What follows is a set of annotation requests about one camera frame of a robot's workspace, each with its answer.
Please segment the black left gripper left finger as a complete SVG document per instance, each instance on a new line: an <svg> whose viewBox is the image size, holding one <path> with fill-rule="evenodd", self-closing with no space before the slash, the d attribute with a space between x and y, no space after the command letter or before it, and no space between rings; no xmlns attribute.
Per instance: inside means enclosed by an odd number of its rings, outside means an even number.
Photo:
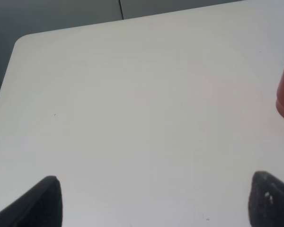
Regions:
<svg viewBox="0 0 284 227"><path fill-rule="evenodd" d="M56 176L47 176L0 211L0 227L61 227L62 191Z"/></svg>

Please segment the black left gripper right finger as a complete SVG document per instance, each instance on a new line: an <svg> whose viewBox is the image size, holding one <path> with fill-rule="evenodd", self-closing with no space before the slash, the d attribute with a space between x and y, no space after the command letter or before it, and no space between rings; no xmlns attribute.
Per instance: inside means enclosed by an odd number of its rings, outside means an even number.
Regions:
<svg viewBox="0 0 284 227"><path fill-rule="evenodd" d="M284 182L266 171L253 174L248 199L252 227L284 227Z"/></svg>

